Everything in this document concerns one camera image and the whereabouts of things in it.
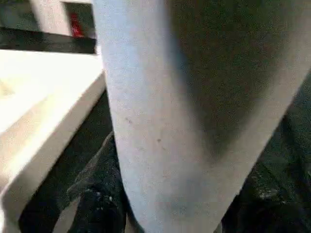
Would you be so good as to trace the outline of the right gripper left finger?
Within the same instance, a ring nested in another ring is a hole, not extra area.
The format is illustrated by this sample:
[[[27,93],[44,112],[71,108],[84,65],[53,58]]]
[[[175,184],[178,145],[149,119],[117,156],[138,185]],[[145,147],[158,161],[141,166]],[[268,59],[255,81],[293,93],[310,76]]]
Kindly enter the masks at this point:
[[[112,133],[78,174],[67,194],[71,199],[80,199],[70,233],[125,231],[127,199]]]

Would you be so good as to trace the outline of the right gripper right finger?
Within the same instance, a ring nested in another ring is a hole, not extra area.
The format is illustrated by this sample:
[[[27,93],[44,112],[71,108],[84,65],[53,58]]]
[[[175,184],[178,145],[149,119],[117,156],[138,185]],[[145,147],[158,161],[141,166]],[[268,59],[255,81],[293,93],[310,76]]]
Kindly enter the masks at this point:
[[[309,233],[311,220],[263,165],[253,167],[222,221],[224,233]]]

